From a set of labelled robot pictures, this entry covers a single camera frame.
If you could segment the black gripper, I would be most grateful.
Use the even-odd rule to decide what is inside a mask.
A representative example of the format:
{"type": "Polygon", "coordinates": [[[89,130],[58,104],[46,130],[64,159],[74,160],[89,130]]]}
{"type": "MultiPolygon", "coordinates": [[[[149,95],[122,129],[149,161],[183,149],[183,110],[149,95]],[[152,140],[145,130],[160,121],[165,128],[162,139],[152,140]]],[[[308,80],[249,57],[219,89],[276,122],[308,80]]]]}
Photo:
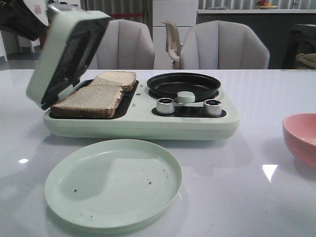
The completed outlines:
{"type": "Polygon", "coordinates": [[[0,1],[0,30],[36,40],[46,31],[42,23],[23,0],[0,1]]]}

